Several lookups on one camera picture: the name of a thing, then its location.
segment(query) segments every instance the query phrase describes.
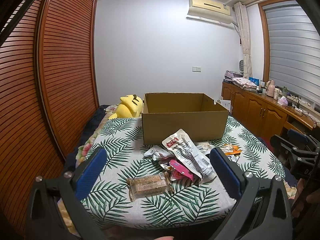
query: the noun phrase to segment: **open cardboard box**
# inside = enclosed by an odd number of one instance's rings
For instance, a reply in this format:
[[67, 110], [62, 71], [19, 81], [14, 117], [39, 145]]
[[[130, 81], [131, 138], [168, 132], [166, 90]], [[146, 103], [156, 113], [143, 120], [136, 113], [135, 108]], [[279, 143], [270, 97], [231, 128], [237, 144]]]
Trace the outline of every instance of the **open cardboard box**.
[[143, 98], [143, 140], [160, 145], [183, 129], [194, 142], [220, 139], [229, 111], [201, 93], [148, 93]]

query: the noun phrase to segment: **stuffed animal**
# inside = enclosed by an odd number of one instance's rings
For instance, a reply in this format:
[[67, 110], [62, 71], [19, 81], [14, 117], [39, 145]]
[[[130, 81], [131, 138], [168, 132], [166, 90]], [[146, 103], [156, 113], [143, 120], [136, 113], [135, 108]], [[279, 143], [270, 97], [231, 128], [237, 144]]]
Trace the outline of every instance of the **stuffed animal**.
[[121, 103], [118, 105], [116, 112], [109, 117], [114, 118], [132, 118], [139, 117], [142, 112], [142, 99], [137, 95], [127, 95], [120, 98]]

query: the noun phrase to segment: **roller blind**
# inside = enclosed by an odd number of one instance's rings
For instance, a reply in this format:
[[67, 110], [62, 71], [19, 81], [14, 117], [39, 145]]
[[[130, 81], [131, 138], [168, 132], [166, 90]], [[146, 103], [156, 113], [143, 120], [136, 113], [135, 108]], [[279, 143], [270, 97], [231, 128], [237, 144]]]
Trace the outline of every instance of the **roller blind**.
[[320, 104], [320, 37], [314, 25], [296, 1], [262, 8], [269, 29], [269, 79]]

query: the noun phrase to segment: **blue gripper pad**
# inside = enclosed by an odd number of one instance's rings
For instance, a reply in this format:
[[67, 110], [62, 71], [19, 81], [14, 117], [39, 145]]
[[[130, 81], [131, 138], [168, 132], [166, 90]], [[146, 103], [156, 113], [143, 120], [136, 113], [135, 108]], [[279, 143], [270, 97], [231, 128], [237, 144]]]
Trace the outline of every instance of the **blue gripper pad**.
[[78, 200], [84, 199], [89, 195], [94, 183], [100, 175], [100, 172], [106, 165], [106, 162], [107, 152], [105, 149], [100, 148], [98, 153], [92, 159], [89, 158], [87, 161], [81, 163], [86, 165], [86, 167], [79, 179], [76, 181], [75, 196]]
[[211, 150], [210, 163], [216, 171], [228, 195], [236, 200], [240, 199], [242, 192], [239, 176], [242, 176], [242, 171], [238, 165], [229, 160], [220, 148], [214, 148]]

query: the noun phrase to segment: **louvered wardrobe door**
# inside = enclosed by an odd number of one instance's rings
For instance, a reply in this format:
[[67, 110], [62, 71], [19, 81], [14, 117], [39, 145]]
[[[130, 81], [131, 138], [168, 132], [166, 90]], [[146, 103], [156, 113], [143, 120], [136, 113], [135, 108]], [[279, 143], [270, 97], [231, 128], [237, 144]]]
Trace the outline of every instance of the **louvered wardrobe door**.
[[37, 98], [33, 48], [41, 1], [0, 47], [0, 209], [21, 235], [35, 177], [54, 178], [63, 169]]
[[44, 105], [64, 155], [98, 107], [93, 62], [96, 0], [47, 0], [39, 32]]

